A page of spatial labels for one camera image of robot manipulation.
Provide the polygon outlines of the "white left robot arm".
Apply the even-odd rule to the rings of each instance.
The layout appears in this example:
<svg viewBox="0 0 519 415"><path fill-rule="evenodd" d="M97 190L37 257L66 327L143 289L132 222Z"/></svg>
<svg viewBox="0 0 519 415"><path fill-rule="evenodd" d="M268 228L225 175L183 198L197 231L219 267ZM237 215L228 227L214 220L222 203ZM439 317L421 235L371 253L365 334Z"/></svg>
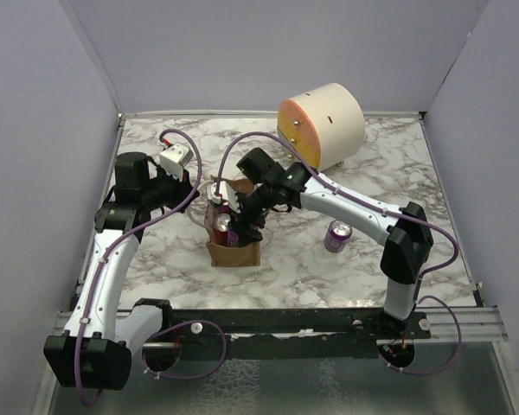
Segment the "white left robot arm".
<svg viewBox="0 0 519 415"><path fill-rule="evenodd" d="M114 164L114 184L94 216L91 258L79 300L60 335L49 336L43 353L64 387L121 390L132 357L151 338L164 341L174 321L167 305L140 300L125 318L119 300L130 264L153 223L152 211L183 211L198 195L187 164L192 150L182 144L157 159L126 152Z"/></svg>

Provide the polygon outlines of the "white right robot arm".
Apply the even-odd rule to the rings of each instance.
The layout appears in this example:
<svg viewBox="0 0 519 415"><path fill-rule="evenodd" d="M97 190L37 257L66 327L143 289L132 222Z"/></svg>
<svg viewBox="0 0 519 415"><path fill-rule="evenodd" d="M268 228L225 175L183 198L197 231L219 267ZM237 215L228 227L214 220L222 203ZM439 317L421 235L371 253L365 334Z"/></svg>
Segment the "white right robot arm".
<svg viewBox="0 0 519 415"><path fill-rule="evenodd" d="M410 202L406 207L378 202L347 188L339 188L324 175L314 176L295 162L284 169L262 149L254 148L237 168L256 189L236 194L236 209L229 222L229 241L244 247L262 241L266 216L278 205L287 211L301 208L325 214L364 233L383 247L381 270L388 278L380 317L381 331L399 338L412 325L417 277L433 247L424 209Z"/></svg>

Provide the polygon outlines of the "red soda can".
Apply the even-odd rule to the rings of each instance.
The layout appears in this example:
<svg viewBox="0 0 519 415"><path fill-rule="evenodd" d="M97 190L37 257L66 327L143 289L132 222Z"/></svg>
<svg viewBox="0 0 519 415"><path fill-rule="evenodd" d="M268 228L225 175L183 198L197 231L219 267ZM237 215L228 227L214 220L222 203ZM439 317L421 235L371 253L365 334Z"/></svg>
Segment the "red soda can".
<svg viewBox="0 0 519 415"><path fill-rule="evenodd" d="M229 223L231 220L230 214L221 213L214 217L212 231L212 241L219 246L227 246L228 243L228 230Z"/></svg>

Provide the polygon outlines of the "canvas bag with cat print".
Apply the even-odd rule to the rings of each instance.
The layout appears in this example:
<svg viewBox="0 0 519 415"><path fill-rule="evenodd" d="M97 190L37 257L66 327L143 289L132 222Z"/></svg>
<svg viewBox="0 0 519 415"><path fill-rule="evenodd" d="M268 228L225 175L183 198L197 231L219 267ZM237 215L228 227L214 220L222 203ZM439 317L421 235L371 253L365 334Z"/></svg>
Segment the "canvas bag with cat print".
<svg viewBox="0 0 519 415"><path fill-rule="evenodd" d="M208 202L202 220L196 220L187 211L190 219L203 227L208 234L206 247L213 267L241 268L260 265L260 244L236 245L236 233L228 226L232 214L229 206L216 206Z"/></svg>

